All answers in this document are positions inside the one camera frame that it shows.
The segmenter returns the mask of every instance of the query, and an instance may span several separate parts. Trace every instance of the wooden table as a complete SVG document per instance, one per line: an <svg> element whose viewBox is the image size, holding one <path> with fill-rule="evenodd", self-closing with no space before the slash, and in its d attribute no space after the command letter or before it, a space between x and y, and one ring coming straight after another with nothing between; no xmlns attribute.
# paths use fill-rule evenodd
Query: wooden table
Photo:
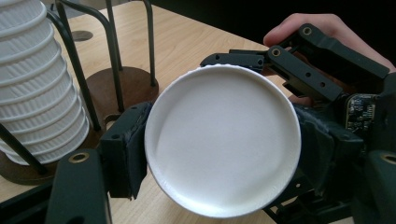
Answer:
<svg viewBox="0 0 396 224"><path fill-rule="evenodd" d="M228 52L229 49L266 49L263 45L159 7L153 6L153 14L156 78L160 84L160 92L177 77L197 68L201 60L212 53ZM149 71L147 16L143 3L133 1L116 6L114 15L122 64ZM72 31L93 33L92 39L77 42L85 76L109 68L106 35L99 21L84 15L70 19L69 22ZM69 64L69 72L74 75L65 48L63 55ZM278 86L283 83L279 77L270 79ZM13 184L0 176L0 202L32 187ZM110 199L110 206L114 223L274 223L263 211L230 219L195 215L168 198L150 172L135 201Z"/></svg>

